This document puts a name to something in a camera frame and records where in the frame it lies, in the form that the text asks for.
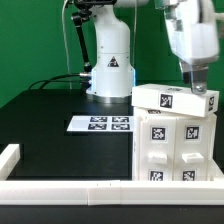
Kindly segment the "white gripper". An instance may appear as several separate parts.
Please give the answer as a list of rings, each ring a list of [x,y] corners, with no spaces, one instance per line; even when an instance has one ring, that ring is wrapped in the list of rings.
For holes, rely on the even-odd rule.
[[[214,62],[219,54],[212,1],[170,0],[164,15],[171,50],[181,59],[179,65],[183,82],[191,82],[193,94],[205,94],[208,66],[197,64]]]

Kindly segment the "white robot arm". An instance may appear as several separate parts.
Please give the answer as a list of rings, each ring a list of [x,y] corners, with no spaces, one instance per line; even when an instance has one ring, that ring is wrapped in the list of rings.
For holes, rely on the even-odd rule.
[[[130,63],[130,29],[116,7],[138,7],[150,0],[97,0],[90,9],[96,30],[97,63],[91,70],[89,97],[108,103],[128,99],[135,85]],[[164,11],[171,51],[179,58],[183,80],[195,95],[207,92],[208,65],[218,59],[217,14],[212,0],[155,0]]]

